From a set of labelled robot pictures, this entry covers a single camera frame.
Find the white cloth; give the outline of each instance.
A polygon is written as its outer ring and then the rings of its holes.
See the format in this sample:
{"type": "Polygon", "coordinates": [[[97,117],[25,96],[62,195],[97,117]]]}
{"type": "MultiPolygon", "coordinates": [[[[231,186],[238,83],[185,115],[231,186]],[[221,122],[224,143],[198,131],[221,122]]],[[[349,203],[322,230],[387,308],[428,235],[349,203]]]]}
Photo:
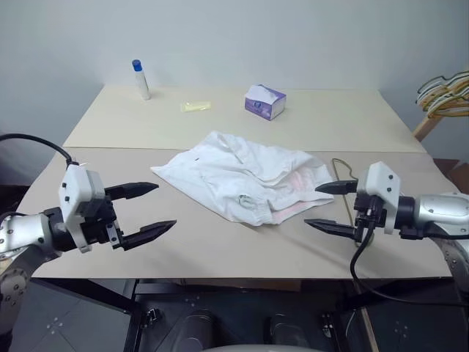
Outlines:
{"type": "Polygon", "coordinates": [[[333,201],[314,190],[332,181],[320,159],[216,131],[151,170],[224,218],[255,226],[333,201]]]}

